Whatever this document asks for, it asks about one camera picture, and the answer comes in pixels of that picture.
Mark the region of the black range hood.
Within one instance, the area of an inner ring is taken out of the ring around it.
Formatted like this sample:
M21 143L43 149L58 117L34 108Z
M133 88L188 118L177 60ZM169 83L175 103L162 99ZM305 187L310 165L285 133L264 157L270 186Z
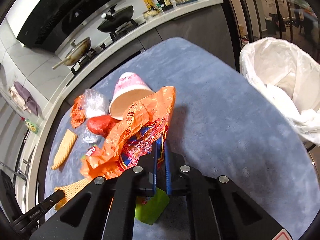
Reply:
M17 35L28 48L56 52L99 9L119 0L40 0Z

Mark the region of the white kitchen counter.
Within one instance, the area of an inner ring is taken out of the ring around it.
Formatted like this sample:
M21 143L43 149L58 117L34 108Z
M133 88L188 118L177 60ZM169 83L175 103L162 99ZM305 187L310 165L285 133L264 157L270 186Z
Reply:
M42 152L51 126L61 105L71 103L82 93L86 79L105 75L115 66L128 59L133 54L148 49L171 37L182 37L208 49L215 34L214 24L220 22L223 0L200 0L194 3L180 5L169 12L148 20L126 36L110 44L96 56L76 77L67 76L45 106L44 118L40 120L40 132L31 133L22 151L23 156L30 157L26 182L17 182L15 190L21 207L29 210L36 204L37 174Z

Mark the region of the yellow seasoning packet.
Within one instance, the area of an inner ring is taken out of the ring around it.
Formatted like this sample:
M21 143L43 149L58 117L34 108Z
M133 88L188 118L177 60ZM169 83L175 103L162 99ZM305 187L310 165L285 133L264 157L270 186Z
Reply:
M155 10L159 12L159 9L153 0L143 0L148 10Z

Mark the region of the blue-grey table mat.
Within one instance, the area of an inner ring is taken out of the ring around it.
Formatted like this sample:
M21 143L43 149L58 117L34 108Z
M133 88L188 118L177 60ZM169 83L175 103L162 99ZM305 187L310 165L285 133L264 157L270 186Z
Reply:
M173 152L209 177L228 176L301 239L319 212L319 182L298 135L241 74L180 37L163 41L95 85L111 99L126 72L158 91L176 88L167 136Z

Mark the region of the green snack wrapper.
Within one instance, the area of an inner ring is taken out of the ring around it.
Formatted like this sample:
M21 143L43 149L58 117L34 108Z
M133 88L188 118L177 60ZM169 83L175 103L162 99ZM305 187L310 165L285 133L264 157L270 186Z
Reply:
M142 223L153 225L169 202L169 196L159 188L156 189L153 197L137 197L135 218Z

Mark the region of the pink paper cup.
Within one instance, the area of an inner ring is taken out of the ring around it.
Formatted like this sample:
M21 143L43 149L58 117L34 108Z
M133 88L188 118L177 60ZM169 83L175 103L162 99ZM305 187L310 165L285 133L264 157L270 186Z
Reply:
M109 105L109 114L117 120L123 119L123 114L135 101L153 94L148 85L133 72L125 72L118 79Z

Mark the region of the small garlic dish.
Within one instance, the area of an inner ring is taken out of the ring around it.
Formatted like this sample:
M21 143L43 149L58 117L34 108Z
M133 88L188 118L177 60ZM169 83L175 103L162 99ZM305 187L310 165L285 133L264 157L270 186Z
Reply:
M159 14L159 12L157 10L153 10L153 9L147 10L142 13L143 18L146 21L152 19L153 17L157 16L158 14Z

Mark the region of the large orange plastic bag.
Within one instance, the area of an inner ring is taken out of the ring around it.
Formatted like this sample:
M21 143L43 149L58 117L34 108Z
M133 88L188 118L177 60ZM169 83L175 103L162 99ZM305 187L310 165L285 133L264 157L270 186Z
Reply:
M159 150L156 155L159 168L164 161L164 142L175 99L176 88L165 86L134 102L125 111L123 120L111 129L102 148L81 158L80 173L88 179L118 177L138 165L141 156L151 153L154 142Z

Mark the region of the small orange snack packet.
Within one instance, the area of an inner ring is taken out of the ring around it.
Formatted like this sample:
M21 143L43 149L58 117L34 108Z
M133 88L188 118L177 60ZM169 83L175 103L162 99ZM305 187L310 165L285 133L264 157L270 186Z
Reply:
M83 109L84 98L84 94L78 96L74 100L74 104L71 109L71 126L74 129L79 127L86 120L85 110Z

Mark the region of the red snack wrapper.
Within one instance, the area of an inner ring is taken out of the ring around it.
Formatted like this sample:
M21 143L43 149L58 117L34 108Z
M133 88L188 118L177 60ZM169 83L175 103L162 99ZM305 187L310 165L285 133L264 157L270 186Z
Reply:
M87 120L87 128L90 132L102 137L107 137L111 129L119 122L109 114L95 116Z

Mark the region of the green dish soap bottle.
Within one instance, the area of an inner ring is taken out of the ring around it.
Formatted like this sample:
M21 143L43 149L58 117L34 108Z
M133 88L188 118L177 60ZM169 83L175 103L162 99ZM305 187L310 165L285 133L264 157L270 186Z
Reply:
M38 126L33 123L32 121L30 121L29 119L25 119L24 120L25 125L27 126L27 128L32 131L34 134L37 134L39 131Z

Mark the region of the black gas stove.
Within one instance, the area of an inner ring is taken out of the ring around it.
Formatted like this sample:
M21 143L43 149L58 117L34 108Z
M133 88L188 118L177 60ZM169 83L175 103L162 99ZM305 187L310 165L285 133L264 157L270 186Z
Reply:
M117 40L121 39L122 37L126 36L128 33L133 31L134 29L138 28L139 26L146 23L142 17L137 19L131 19L129 22L121 25L115 31L110 33L103 33L105 35L105 39L100 42L96 47L91 45L90 50L84 54L84 56L79 59L72 67L71 72L73 76L67 82L66 86L68 86L71 81L92 61L94 60L99 54L101 54L104 50L106 50L110 45L112 45Z

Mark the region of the yellow waffle sponge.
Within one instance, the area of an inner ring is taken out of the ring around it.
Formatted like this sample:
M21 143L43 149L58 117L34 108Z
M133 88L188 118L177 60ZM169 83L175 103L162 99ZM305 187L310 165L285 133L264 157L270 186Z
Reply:
M55 205L55 210L59 211L67 202L69 202L76 194L84 189L92 180L84 178L80 181L66 186L55 187L54 191L62 190L65 197Z
M73 133L71 130L68 129L65 132L65 135L63 136L63 139L54 157L53 164L51 166L52 170L58 169L65 162L65 160L68 158L69 154L71 153L71 150L77 138L78 138L78 135Z

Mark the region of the steel frying pan with lid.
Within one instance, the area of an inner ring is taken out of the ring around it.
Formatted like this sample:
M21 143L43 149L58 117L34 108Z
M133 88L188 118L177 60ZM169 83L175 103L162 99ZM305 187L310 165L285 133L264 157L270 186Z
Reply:
M87 52L89 52L91 48L90 37L83 39L81 42L77 44L75 44L74 41L75 40L73 40L72 43L70 43L70 45L73 48L69 51L69 53L66 55L66 57L62 61L60 61L59 63L57 63L52 67L53 70L55 70L61 65L72 66L75 63L77 63Z

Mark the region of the white-lined trash bin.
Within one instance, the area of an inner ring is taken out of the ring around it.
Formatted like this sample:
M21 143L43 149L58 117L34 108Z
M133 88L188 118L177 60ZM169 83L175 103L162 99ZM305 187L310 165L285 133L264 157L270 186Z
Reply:
M240 72L302 141L319 145L319 63L297 45L266 37L240 52Z

